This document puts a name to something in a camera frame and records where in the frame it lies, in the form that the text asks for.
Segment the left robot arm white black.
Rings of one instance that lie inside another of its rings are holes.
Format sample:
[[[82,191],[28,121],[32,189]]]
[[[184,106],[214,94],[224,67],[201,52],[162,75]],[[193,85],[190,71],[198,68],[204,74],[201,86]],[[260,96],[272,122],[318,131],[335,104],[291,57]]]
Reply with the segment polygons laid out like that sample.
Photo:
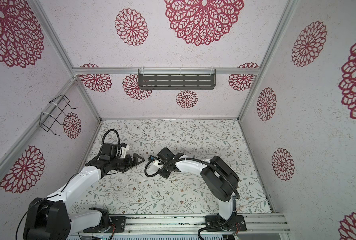
[[[69,211],[89,187],[109,172],[124,173],[144,161],[138,154],[126,155],[120,159],[104,157],[101,160],[95,157],[59,190],[45,198],[36,198],[29,204],[25,213],[23,239],[65,240],[69,235],[88,229],[109,232],[112,222],[108,210],[91,208],[73,215]]]

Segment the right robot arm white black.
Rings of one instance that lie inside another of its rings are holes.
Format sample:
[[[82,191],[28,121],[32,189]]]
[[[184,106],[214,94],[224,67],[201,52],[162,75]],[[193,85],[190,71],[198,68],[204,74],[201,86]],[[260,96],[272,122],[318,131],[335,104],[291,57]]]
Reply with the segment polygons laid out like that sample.
[[[148,158],[150,164],[157,168],[154,175],[169,178],[173,172],[198,175],[205,182],[210,192],[218,199],[217,218],[208,226],[230,225],[237,215],[238,183],[240,178],[220,157],[207,160],[190,158],[185,154],[174,154],[168,148],[162,149],[156,156]]]

